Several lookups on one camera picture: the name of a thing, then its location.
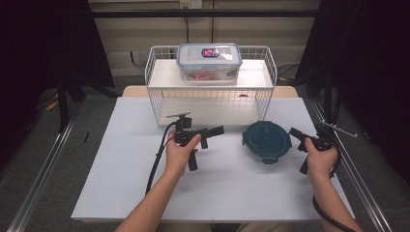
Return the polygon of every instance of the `black cable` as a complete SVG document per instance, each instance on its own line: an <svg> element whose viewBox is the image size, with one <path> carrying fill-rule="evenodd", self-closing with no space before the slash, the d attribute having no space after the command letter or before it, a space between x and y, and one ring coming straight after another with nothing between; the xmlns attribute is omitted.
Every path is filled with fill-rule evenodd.
<svg viewBox="0 0 410 232"><path fill-rule="evenodd" d="M327 220L329 223L331 223L332 225L334 225L335 227L345 231L345 232L356 232L356 230L353 230L347 226L345 226L344 224L338 222L337 220L329 217L328 215L325 214L325 212L322 211L322 209L320 209L319 204L317 204L316 198L312 199L312 203L313 203L313 208L316 210L317 214L319 214L322 218L324 218L325 220Z"/></svg>
<svg viewBox="0 0 410 232"><path fill-rule="evenodd" d="M283 67L286 67L286 66L290 66L287 70L285 70L284 72L280 72L280 70L283 68ZM299 64L289 64L289 65L283 65L283 66L280 66L279 68L278 68L278 76L281 76L282 74L285 74L285 73L287 73L287 72L289 72L290 70L292 70L294 67L296 67L296 66L299 66Z"/></svg>
<svg viewBox="0 0 410 232"><path fill-rule="evenodd" d="M290 81L287 85L289 85L289 86L298 86L298 85L304 84L309 77L311 77L312 75L316 74L319 71L320 71L320 68L318 68L318 67L313 68L313 69L307 71L306 73L304 73L299 78L295 78L294 80Z"/></svg>
<svg viewBox="0 0 410 232"><path fill-rule="evenodd" d="M161 156L162 156L162 153L163 153L163 149L165 148L166 143L168 143L168 142L173 138L173 137L169 138L169 139L166 141L166 143L163 144L164 141L165 141L166 134L167 134L169 128L171 128L171 127L174 126L174 125L176 125L175 122L169 124L169 125L166 127L165 131L163 132L161 145L160 145L160 148L159 148L159 150L158 150L158 152L157 152L157 157L155 158L153 168L151 169L150 177L148 178L147 188L145 189L145 195L151 190L151 186L152 186L152 184L153 184L153 180L154 180L154 176L155 176L155 173L156 173L156 171L157 171L157 168L158 168L158 164L160 163L160 159L161 159Z"/></svg>
<svg viewBox="0 0 410 232"><path fill-rule="evenodd" d="M212 9L215 8L215 0L212 0ZM215 19L212 17L212 23L211 23L211 44L214 43L214 31L215 31Z"/></svg>
<svg viewBox="0 0 410 232"><path fill-rule="evenodd" d="M186 35L187 35L187 44L190 43L190 23L188 22L188 18L185 17L185 29L186 29Z"/></svg>

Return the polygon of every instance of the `hand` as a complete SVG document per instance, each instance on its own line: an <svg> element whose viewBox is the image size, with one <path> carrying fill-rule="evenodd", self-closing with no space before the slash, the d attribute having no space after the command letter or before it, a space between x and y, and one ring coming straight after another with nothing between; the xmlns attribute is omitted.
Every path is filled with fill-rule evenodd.
<svg viewBox="0 0 410 232"><path fill-rule="evenodd" d="M168 139L174 137L176 134L175 130L168 134ZM172 138L166 144L166 167L165 172L176 173L179 176L184 174L185 166L187 165L188 159L190 158L190 152L195 148L195 146L201 141L201 135L197 134L190 143L185 147L179 146L175 139Z"/></svg>
<svg viewBox="0 0 410 232"><path fill-rule="evenodd" d="M310 138L305 139L307 148L307 175L309 177L326 177L329 178L333 166L337 160L337 150L335 147L323 152L319 152L313 145Z"/></svg>

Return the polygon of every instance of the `white table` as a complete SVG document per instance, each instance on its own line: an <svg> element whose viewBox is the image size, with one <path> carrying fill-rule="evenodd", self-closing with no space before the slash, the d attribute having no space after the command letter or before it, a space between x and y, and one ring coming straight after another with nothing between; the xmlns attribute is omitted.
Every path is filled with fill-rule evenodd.
<svg viewBox="0 0 410 232"><path fill-rule="evenodd" d="M265 120L289 131L315 135L302 99L272 99ZM257 163L242 146L246 127L225 128L208 139L209 148L196 155L198 170L181 178L162 217L163 221L249 222L319 219L311 204L308 178L299 172L306 158L293 148L274 165ZM143 198L159 149L158 128L148 98L119 98L77 201L72 218L106 221L125 218ZM165 156L154 183L164 170ZM352 210L337 178L334 186Z"/></svg>

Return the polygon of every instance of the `forearm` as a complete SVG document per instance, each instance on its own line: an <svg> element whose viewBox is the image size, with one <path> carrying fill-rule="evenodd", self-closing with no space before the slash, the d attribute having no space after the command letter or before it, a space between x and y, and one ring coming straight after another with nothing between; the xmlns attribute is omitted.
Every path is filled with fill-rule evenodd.
<svg viewBox="0 0 410 232"><path fill-rule="evenodd" d="M309 180L316 202L326 215L355 231L362 231L359 224L347 211L329 177L309 175ZM341 231L324 218L322 218L322 223L325 231Z"/></svg>
<svg viewBox="0 0 410 232"><path fill-rule="evenodd" d="M165 172L117 231L156 231L180 175Z"/></svg>

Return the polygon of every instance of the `shelf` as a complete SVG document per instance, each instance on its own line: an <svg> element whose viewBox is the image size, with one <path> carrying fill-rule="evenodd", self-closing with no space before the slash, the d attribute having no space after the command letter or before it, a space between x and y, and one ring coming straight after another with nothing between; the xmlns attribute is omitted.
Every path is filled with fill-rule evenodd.
<svg viewBox="0 0 410 232"><path fill-rule="evenodd" d="M158 59L149 82L149 89L207 89L207 90L272 90L274 84L264 60L243 60L236 83L217 86L188 83L181 78L174 59Z"/></svg>
<svg viewBox="0 0 410 232"><path fill-rule="evenodd" d="M209 98L167 98L161 106L159 126L164 127L175 121L166 118L181 112L190 112L195 126L250 125L259 120L256 101L225 101Z"/></svg>

